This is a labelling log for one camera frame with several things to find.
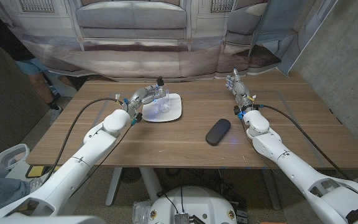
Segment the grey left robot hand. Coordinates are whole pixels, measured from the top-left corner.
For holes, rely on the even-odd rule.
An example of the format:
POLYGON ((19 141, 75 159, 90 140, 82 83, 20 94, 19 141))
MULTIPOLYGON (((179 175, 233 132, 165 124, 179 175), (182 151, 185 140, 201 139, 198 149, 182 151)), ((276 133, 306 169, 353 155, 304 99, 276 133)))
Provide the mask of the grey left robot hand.
POLYGON ((154 100, 163 98, 166 96, 166 91, 160 90, 157 84, 149 85, 143 88, 139 88, 129 99, 128 103, 124 106, 126 111, 132 118, 137 114, 137 109, 140 105, 146 105, 154 100))

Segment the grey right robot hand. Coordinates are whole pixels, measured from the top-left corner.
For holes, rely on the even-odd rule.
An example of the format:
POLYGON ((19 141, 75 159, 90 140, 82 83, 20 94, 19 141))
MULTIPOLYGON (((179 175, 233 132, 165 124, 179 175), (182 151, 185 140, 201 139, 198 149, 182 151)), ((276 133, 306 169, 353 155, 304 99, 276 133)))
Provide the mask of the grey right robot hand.
POLYGON ((233 69, 233 75, 226 77, 226 88, 235 96, 236 103, 241 112, 247 113, 253 110, 253 98, 250 96, 248 87, 241 81, 236 68, 233 69))

